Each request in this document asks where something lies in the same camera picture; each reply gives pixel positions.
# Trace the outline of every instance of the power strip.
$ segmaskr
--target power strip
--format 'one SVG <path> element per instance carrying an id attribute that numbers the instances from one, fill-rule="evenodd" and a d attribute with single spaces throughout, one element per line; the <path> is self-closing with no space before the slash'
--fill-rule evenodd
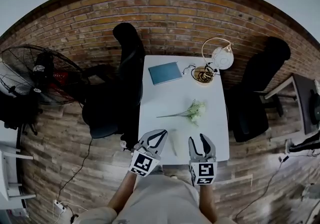
<path id="1" fill-rule="evenodd" d="M 67 206 L 64 206 L 63 204 L 59 203 L 57 200 L 54 200 L 54 205 L 60 208 L 62 211 L 61 213 L 64 213 L 67 210 Z"/>

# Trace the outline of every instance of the white flower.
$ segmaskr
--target white flower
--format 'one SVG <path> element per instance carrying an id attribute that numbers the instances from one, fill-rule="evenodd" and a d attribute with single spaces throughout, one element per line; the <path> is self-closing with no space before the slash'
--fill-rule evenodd
<path id="1" fill-rule="evenodd" d="M 192 106 L 188 109 L 189 113 L 197 113 L 198 112 L 198 107 L 197 106 Z"/>
<path id="2" fill-rule="evenodd" d="M 196 122 L 200 118 L 200 115 L 192 115 L 191 122 Z"/>
<path id="3" fill-rule="evenodd" d="M 199 109 L 198 109 L 198 111 L 199 111 L 199 114 L 200 115 L 202 115 L 202 114 L 204 114 L 205 112 L 206 112 L 206 106 L 204 105 L 204 106 L 201 106 Z"/>

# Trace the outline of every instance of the chair armrest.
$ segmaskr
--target chair armrest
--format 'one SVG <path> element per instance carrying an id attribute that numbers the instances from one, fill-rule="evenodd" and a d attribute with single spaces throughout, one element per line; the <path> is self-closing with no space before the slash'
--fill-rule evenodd
<path id="1" fill-rule="evenodd" d="M 108 82 L 110 81 L 108 74 L 112 74 L 114 72 L 115 72 L 115 68 L 113 68 L 112 66 L 106 65 L 106 64 L 100 64 L 84 70 L 82 75 L 86 78 L 96 75 L 103 81 Z"/>

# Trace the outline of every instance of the power cable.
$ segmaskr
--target power cable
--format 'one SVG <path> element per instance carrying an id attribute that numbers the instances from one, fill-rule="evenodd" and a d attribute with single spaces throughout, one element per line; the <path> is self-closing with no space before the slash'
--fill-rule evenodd
<path id="1" fill-rule="evenodd" d="M 80 105 L 81 109 L 83 109 L 83 107 L 81 106 L 81 103 L 78 101 L 78 104 Z"/>
<path id="2" fill-rule="evenodd" d="M 309 216 L 308 216 L 305 224 L 308 224 L 308 221 L 310 220 L 313 211 L 316 209 L 316 207 L 319 205 L 319 203 L 320 203 L 320 200 L 319 200 L 319 201 L 316 203 L 316 205 L 312 208 L 312 210 L 311 210 L 311 212 L 310 212 L 310 214 L 309 214 Z"/>
<path id="3" fill-rule="evenodd" d="M 83 159 L 82 161 L 82 165 L 80 167 L 80 169 L 70 178 L 70 180 L 68 180 L 62 187 L 61 189 L 59 190 L 59 194 L 58 194 L 58 198 L 57 198 L 57 202 L 59 202 L 59 197 L 60 197 L 60 194 L 61 194 L 61 191 L 65 188 L 65 186 L 78 174 L 78 172 L 80 172 L 82 170 L 82 168 L 84 167 L 84 163 L 85 163 L 85 160 L 87 159 L 87 157 L 89 156 L 90 154 L 90 147 L 91 147 L 91 143 L 92 143 L 92 140 L 93 138 L 91 137 L 91 141 L 89 143 L 89 148 L 88 148 L 88 154 L 86 155 L 86 157 Z"/>
<path id="4" fill-rule="evenodd" d="M 311 155 L 306 154 L 306 155 L 296 155 L 296 156 L 289 156 L 289 157 L 312 157 L 312 158 L 314 158 L 314 157 L 317 157 L 318 155 L 320 155 L 320 153 L 314 154 L 314 152 L 312 152 Z"/>
<path id="5" fill-rule="evenodd" d="M 267 186 L 266 186 L 266 189 L 265 189 L 264 193 L 263 193 L 260 197 L 258 197 L 257 199 L 253 200 L 250 204 L 248 204 L 248 205 L 247 205 L 245 208 L 243 208 L 240 212 L 238 212 L 238 214 L 235 216 L 235 221 L 236 221 L 236 222 L 238 222 L 238 216 L 239 216 L 240 213 L 242 213 L 244 210 L 246 210 L 246 209 L 247 209 L 249 206 L 251 206 L 254 202 L 256 202 L 256 201 L 258 201 L 259 199 L 261 199 L 261 198 L 264 197 L 264 195 L 265 195 L 265 194 L 267 193 L 267 191 L 268 191 L 268 188 L 269 188 L 269 186 L 270 186 L 270 183 L 271 183 L 273 177 L 276 176 L 276 174 L 280 171 L 281 165 L 283 164 L 284 161 L 282 161 L 282 162 L 280 163 L 280 166 L 279 166 L 279 168 L 277 169 L 277 171 L 271 176 L 271 178 L 270 178 L 270 180 L 269 180 L 269 182 L 268 182 L 268 184 L 267 184 Z"/>
<path id="6" fill-rule="evenodd" d="M 71 208 L 71 207 L 69 207 L 69 209 L 70 209 L 70 210 L 71 210 L 71 212 L 72 212 L 72 216 L 73 216 L 73 215 L 75 215 L 75 214 L 74 214 L 74 212 L 72 211 L 72 208 Z"/>
<path id="7" fill-rule="evenodd" d="M 69 202 L 67 202 L 67 201 L 62 201 L 62 202 L 60 202 L 60 204 L 62 204 L 62 203 L 67 203 L 67 204 L 72 205 L 72 206 L 78 206 L 78 207 L 80 207 L 80 208 L 82 208 L 82 209 L 84 209 L 84 210 L 88 211 L 88 209 L 86 209 L 86 208 L 84 208 L 84 207 L 82 207 L 82 206 L 75 205 L 75 204 L 69 203 Z"/>
<path id="8" fill-rule="evenodd" d="M 62 213 L 63 213 L 63 212 L 61 212 L 61 213 L 59 214 L 59 217 L 58 217 L 58 219 L 56 220 L 56 222 L 55 222 L 54 224 L 56 224 L 56 223 L 60 220 L 60 216 L 61 216 Z"/>

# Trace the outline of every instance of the blue book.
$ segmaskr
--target blue book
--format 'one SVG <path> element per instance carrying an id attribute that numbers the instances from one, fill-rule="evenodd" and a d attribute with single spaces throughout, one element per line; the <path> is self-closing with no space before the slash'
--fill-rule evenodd
<path id="1" fill-rule="evenodd" d="M 149 68 L 154 85 L 182 78 L 177 62 L 170 62 Z"/>

